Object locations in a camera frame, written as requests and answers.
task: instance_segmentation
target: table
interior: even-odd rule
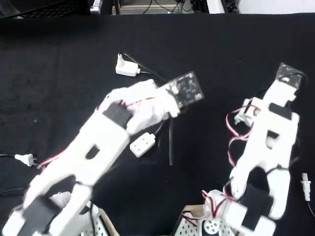
[[[159,148],[142,159],[125,150],[95,187],[94,202],[123,235],[168,234],[185,205],[202,203],[201,189],[221,189],[231,171],[225,114],[269,86],[280,62],[302,70],[310,82],[293,105],[301,116],[301,160],[291,169],[275,235],[315,233],[300,183],[302,172],[315,177],[315,15],[68,17],[1,21],[0,29],[2,153],[34,153],[40,160],[56,154],[110,90],[146,79],[115,74],[118,51],[169,79],[195,71],[205,100],[174,122],[174,165],[168,165],[165,127]],[[236,159],[241,152],[232,148]],[[3,159],[0,187],[27,187],[37,173]],[[20,202],[1,199],[1,225]]]

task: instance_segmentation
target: white plug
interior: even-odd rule
[[[14,158],[16,160],[22,161],[27,166],[36,165],[36,163],[34,163],[34,160],[36,160],[36,158],[33,157],[33,154],[25,154],[25,155],[16,154],[14,155]]]
[[[132,144],[130,144],[130,150],[136,157],[140,157],[145,154],[156,143],[156,137],[154,134],[144,133],[137,138]]]
[[[304,191],[305,201],[309,202],[311,200],[311,182],[307,176],[307,173],[302,173],[302,186]]]
[[[118,54],[116,73],[120,75],[135,77],[140,73],[140,69],[137,63],[126,61],[121,54]]]

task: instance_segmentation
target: white robotic arm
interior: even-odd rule
[[[246,235],[272,235],[276,228],[273,220],[284,214],[291,150],[299,123],[299,116],[291,111],[290,103],[295,99],[303,75],[282,63],[263,99],[246,99],[235,116],[235,123],[244,122],[251,131],[244,153],[230,174],[230,196],[218,190],[210,191],[208,196],[215,205],[225,199],[214,217]],[[249,174],[256,167],[265,171],[269,192],[248,184]],[[206,199],[205,211],[210,210],[208,206]]]
[[[176,117],[180,108],[202,98],[193,72],[160,88],[148,80],[113,90],[59,158],[30,183],[23,207],[13,211],[3,235],[68,236],[67,228],[91,198],[93,186],[128,145],[130,136],[170,116]],[[68,176],[75,176],[76,184],[61,209],[45,194]]]

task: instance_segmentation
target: black cable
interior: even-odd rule
[[[68,0],[62,0],[62,1],[54,2],[54,3],[52,3],[52,4],[48,4],[48,5],[45,5],[45,6],[41,6],[41,7],[39,7],[39,8],[33,9],[33,10],[24,11],[24,12],[20,12],[20,13],[14,14],[14,15],[1,17],[0,20],[1,20],[1,19],[11,19],[11,18],[15,18],[15,17],[22,16],[22,15],[25,15],[25,14],[30,14],[30,13],[32,13],[32,12],[39,11],[39,10],[48,8],[48,7],[50,7],[50,6],[54,6],[54,5],[57,5],[57,4],[61,4],[61,3],[63,3],[63,2],[67,2],[67,1],[68,1]]]
[[[159,133],[159,131],[162,129],[164,123],[165,123],[165,120],[163,120],[163,121],[160,123],[159,127],[158,127],[157,130],[154,132],[154,136],[156,136],[156,135]]]
[[[3,190],[3,191],[0,191],[0,195],[1,194],[5,194],[5,193],[10,193],[10,192],[14,192],[14,191],[23,191],[24,188],[11,188],[11,189],[6,189],[6,190]]]
[[[315,218],[315,214],[314,214],[314,212],[312,210],[310,202],[307,202],[307,205],[309,206],[309,209],[310,209],[310,212],[311,212],[312,216]]]
[[[178,4],[176,4],[176,6],[173,8],[173,10],[172,10],[172,14],[174,13],[174,10],[178,7]]]
[[[168,126],[168,156],[169,156],[169,165],[173,165],[173,118],[169,119]]]
[[[142,14],[146,14],[146,12],[149,10],[149,8],[151,7],[151,5],[152,5],[152,0],[150,1],[150,4],[149,4],[148,8],[147,8]]]
[[[170,9],[168,9],[168,8],[166,8],[166,7],[164,7],[164,6],[162,6],[160,3],[158,3],[158,0],[154,0],[154,1],[157,3],[157,5],[159,5],[159,6],[162,7],[163,9],[168,10],[168,11],[171,11],[172,13],[174,12],[174,10],[170,10]]]
[[[140,70],[140,74],[152,75],[152,73],[150,73],[150,72],[148,72],[148,71],[143,71],[143,70]]]
[[[150,70],[149,68],[147,68],[146,66],[144,66],[143,64],[139,63],[138,61],[136,61],[134,58],[132,58],[131,56],[129,56],[127,53],[123,53],[120,52],[120,54],[128,57],[130,60],[132,60],[134,63],[138,64],[139,66],[141,66],[143,69],[145,69],[147,72],[150,72],[152,75],[154,75],[157,79],[160,80],[160,82],[167,82],[167,80],[165,80],[162,76],[160,76],[159,74],[157,74],[156,72]]]
[[[0,154],[0,158],[1,157],[15,158],[14,155],[9,155],[9,154]]]
[[[94,220],[93,220],[93,203],[91,202],[91,206],[90,206],[90,219],[91,219],[91,224],[92,224],[92,229],[93,229],[93,236],[96,236],[96,232],[95,232],[95,224],[94,224]]]

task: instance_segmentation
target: white power adapter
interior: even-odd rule
[[[144,133],[137,138],[132,144],[130,144],[130,150],[136,157],[141,157],[156,143],[156,137],[154,134]]]
[[[137,63],[124,60],[123,56],[121,54],[118,54],[116,73],[120,75],[135,77],[137,74],[140,73],[140,69]]]

